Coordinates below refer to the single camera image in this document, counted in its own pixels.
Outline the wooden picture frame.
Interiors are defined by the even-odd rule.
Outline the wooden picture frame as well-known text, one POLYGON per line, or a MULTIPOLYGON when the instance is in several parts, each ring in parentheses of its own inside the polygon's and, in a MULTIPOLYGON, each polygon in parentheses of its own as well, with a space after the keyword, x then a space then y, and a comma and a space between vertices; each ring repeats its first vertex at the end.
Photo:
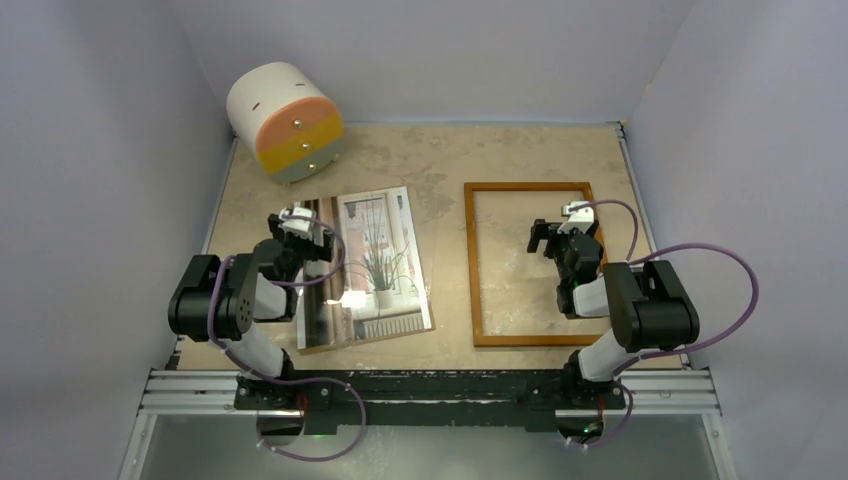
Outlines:
POLYGON ((581 192, 592 201, 594 194, 589 182, 466 182, 464 208, 468 247, 469 289, 471 322, 475 348, 525 348, 525 347, 585 347, 600 335, 487 335, 484 333, 479 255, 475 223, 474 194, 476 192, 581 192))

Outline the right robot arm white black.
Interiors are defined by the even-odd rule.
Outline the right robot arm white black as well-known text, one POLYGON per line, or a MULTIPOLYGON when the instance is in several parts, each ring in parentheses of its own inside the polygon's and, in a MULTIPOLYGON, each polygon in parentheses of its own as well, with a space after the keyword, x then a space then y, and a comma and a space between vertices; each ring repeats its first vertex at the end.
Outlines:
POLYGON ((569 374, 561 381, 561 392, 576 407, 596 399, 600 383, 612 381, 620 365, 641 353, 691 344, 700 331, 695 307, 671 264, 602 264, 605 250, 596 238, 598 229, 597 221, 582 227, 537 219, 527 245, 534 253, 546 243, 543 255, 554 261, 559 276, 560 313, 569 319, 610 320, 610 330, 572 354, 566 364, 569 374))

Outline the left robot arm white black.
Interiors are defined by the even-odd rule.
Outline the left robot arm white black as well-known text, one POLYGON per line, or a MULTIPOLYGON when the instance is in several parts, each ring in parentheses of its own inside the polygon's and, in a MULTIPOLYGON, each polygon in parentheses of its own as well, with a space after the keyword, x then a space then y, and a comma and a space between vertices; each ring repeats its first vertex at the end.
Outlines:
POLYGON ((264 401, 284 409, 297 399, 298 382, 289 355, 261 326, 293 321, 304 288, 341 270, 345 245, 308 208, 284 208, 267 222, 270 238, 249 253, 192 257, 169 302, 168 324, 177 335, 216 347, 261 380, 264 401))

